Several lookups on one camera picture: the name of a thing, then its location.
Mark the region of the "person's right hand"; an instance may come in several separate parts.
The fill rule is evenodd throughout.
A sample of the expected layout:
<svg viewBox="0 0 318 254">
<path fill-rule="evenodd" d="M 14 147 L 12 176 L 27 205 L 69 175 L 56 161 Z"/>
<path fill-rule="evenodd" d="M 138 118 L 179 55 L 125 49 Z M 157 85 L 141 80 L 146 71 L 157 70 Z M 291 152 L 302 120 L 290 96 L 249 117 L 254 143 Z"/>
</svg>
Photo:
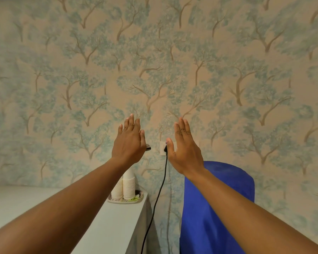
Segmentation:
<svg viewBox="0 0 318 254">
<path fill-rule="evenodd" d="M 168 157 L 171 165 L 190 181 L 195 180 L 204 170 L 204 160 L 200 148 L 195 143 L 189 123 L 185 123 L 187 137 L 181 137 L 178 132 L 178 122 L 174 123 L 174 136 L 177 143 L 175 157 Z"/>
</svg>

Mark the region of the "person's left hand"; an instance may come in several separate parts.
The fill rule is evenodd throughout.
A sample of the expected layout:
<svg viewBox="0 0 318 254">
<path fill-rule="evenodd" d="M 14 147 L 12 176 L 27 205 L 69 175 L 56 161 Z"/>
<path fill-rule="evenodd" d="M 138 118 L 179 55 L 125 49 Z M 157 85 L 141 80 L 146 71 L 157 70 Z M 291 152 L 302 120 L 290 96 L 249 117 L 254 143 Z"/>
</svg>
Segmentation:
<svg viewBox="0 0 318 254">
<path fill-rule="evenodd" d="M 113 161 L 116 161 L 123 171 L 139 162 L 145 153 L 140 149 L 140 119 L 134 118 L 135 127 L 132 131 L 128 131 L 128 118 L 124 121 L 123 133 L 117 135 L 114 141 L 111 154 Z"/>
</svg>

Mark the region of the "person's right forearm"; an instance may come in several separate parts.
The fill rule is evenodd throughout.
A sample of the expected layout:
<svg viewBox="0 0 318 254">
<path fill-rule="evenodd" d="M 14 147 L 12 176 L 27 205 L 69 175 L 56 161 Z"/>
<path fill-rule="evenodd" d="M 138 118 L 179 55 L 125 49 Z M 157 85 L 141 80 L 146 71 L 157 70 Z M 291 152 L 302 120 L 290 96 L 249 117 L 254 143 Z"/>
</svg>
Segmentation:
<svg viewBox="0 0 318 254">
<path fill-rule="evenodd" d="M 204 167 L 183 170 L 246 254 L 318 254 L 318 244 Z"/>
</svg>

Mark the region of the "person's left forearm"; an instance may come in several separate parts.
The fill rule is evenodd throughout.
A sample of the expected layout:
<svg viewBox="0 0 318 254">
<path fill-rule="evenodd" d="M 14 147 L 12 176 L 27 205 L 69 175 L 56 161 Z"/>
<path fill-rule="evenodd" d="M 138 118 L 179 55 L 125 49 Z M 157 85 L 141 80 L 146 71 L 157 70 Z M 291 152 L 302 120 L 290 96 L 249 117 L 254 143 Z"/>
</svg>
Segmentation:
<svg viewBox="0 0 318 254">
<path fill-rule="evenodd" d="M 111 158 L 0 228 L 0 254 L 71 254 L 121 175 L 135 162 Z"/>
</svg>

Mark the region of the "stack of white paper cups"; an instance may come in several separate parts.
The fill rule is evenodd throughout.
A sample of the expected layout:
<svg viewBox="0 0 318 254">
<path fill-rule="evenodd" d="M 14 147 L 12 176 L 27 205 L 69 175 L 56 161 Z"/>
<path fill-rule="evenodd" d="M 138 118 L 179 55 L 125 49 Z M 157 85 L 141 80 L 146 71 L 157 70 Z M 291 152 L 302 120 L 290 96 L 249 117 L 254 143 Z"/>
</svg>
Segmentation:
<svg viewBox="0 0 318 254">
<path fill-rule="evenodd" d="M 111 199 L 118 201 L 123 198 L 123 176 L 120 177 L 116 185 L 111 191 Z"/>
<path fill-rule="evenodd" d="M 135 174 L 132 168 L 126 170 L 123 174 L 123 198 L 131 200 L 135 197 Z"/>
</svg>

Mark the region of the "patterned serving tray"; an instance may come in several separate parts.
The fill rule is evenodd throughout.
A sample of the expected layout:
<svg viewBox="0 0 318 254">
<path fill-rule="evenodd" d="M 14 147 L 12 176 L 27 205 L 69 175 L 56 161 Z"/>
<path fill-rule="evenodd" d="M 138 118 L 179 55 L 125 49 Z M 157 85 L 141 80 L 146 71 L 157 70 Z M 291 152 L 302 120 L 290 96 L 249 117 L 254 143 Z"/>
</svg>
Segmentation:
<svg viewBox="0 0 318 254">
<path fill-rule="evenodd" d="M 127 200 L 124 199 L 124 198 L 122 198 L 122 199 L 120 199 L 120 200 L 118 200 L 118 201 L 114 201 L 114 200 L 111 199 L 111 194 L 108 196 L 107 201 L 108 201 L 109 203 L 113 203 L 113 204 L 124 204 L 124 205 L 128 205 L 128 204 L 137 204 L 137 203 L 140 203 L 140 202 L 144 199 L 144 192 L 141 191 L 141 190 L 137 190 L 137 189 L 136 189 L 136 190 L 135 190 L 135 195 L 139 195 L 139 197 L 140 197 L 137 202 L 127 202 Z"/>
</svg>

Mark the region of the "blue fabric cover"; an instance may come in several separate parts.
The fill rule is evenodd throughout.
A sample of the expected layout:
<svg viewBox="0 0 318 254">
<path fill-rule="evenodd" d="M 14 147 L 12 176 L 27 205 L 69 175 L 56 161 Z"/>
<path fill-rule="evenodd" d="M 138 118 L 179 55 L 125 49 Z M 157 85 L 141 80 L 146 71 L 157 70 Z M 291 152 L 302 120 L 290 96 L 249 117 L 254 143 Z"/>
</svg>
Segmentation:
<svg viewBox="0 0 318 254">
<path fill-rule="evenodd" d="M 204 161 L 212 175 L 250 201 L 255 201 L 252 176 L 239 167 Z M 180 254 L 245 254 L 200 191 L 185 178 L 179 238 Z"/>
</svg>

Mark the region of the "white wall socket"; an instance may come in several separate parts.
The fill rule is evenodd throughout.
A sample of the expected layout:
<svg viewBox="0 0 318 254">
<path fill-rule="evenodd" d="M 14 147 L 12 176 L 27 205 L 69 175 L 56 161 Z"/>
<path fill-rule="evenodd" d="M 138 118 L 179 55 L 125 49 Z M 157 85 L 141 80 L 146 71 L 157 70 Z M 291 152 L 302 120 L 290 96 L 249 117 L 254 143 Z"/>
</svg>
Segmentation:
<svg viewBox="0 0 318 254">
<path fill-rule="evenodd" d="M 164 151 L 166 147 L 167 142 L 165 141 L 160 141 L 160 146 L 159 146 L 159 151 L 161 156 L 166 156 L 166 152 Z M 173 140 L 173 145 L 174 145 L 174 151 L 176 152 L 177 149 L 177 143 L 176 141 Z"/>
</svg>

